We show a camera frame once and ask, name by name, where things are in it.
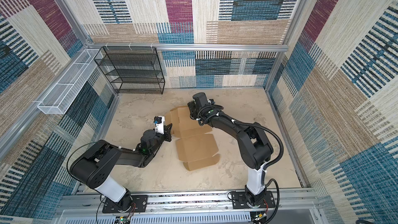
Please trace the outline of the aluminium front mounting rail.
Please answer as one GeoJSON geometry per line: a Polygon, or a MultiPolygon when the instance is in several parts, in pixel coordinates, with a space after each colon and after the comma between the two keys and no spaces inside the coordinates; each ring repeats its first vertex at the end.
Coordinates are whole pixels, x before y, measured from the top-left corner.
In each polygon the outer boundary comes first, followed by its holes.
{"type": "Polygon", "coordinates": [[[285,188],[271,194],[260,208],[249,208],[239,190],[135,192],[138,209],[104,213],[108,204],[98,194],[65,196],[54,224],[326,224],[311,188],[285,188]]]}

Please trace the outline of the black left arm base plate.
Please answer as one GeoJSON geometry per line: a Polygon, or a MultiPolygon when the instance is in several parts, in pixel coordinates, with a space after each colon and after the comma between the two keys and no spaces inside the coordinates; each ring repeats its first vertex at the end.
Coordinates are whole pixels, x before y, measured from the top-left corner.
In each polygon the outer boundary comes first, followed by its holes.
{"type": "Polygon", "coordinates": [[[143,213],[146,211],[148,195],[125,196],[119,202],[113,202],[110,198],[105,198],[102,209],[103,214],[122,214],[122,213],[143,213]]]}

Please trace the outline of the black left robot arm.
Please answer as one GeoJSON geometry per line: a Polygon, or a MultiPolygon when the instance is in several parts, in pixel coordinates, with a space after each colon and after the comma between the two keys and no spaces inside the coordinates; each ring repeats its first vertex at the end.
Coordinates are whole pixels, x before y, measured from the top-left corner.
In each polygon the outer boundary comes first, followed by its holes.
{"type": "Polygon", "coordinates": [[[69,172],[90,189],[105,196],[114,211],[130,211],[137,206],[130,191],[117,183],[110,174],[116,165],[145,168],[155,158],[162,144],[172,141],[172,127],[171,123],[156,123],[154,129],[143,133],[135,149],[99,140],[71,164],[69,172]]]}

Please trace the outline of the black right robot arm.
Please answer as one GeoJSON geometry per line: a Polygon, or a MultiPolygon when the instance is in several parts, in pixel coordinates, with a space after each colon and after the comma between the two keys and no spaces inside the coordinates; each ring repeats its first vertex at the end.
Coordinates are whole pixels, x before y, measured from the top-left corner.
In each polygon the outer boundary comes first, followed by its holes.
{"type": "Polygon", "coordinates": [[[220,129],[237,140],[239,152],[248,167],[245,197],[250,207],[258,207],[266,194],[266,164],[274,152],[273,147],[258,123],[244,124],[210,103],[200,106],[193,100],[188,103],[190,117],[200,125],[220,129]]]}

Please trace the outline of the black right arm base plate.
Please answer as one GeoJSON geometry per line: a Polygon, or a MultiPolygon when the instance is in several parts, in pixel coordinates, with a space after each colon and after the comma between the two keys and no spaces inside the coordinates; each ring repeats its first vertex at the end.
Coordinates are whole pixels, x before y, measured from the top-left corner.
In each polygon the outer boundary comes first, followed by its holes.
{"type": "Polygon", "coordinates": [[[234,209],[276,207],[276,197],[271,191],[264,190],[259,195],[253,195],[250,191],[230,191],[228,198],[232,201],[234,209]]]}

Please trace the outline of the brown cardboard box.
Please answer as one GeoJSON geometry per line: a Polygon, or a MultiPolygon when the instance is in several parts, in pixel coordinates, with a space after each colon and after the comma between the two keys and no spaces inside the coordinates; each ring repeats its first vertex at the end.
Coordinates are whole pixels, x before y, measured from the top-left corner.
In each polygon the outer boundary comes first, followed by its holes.
{"type": "Polygon", "coordinates": [[[188,171],[216,165],[220,154],[212,127],[200,126],[190,118],[187,106],[178,106],[165,115],[165,123],[172,124],[171,134],[176,139],[178,159],[188,171]]]}

